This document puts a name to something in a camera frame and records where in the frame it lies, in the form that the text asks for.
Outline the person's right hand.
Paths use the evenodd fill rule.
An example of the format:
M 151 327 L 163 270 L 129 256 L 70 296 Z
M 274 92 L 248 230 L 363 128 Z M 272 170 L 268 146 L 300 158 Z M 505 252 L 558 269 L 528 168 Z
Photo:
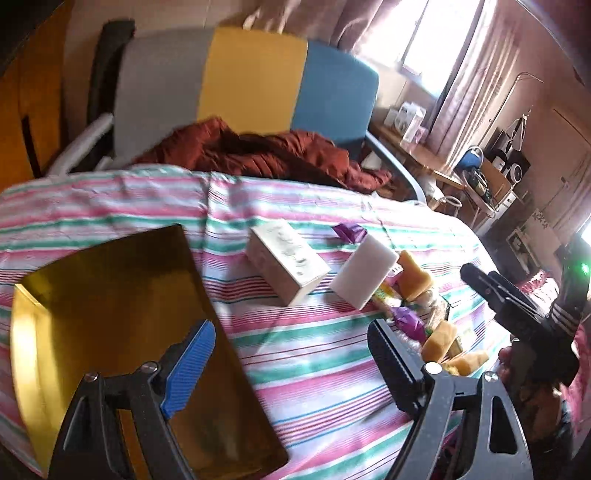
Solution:
M 497 375 L 510 390 L 513 382 L 513 348 L 520 342 L 516 339 L 498 354 Z M 548 383 L 524 383 L 517 394 L 516 411 L 528 442 L 533 443 L 550 437 L 557 430 L 562 417 L 562 395 Z

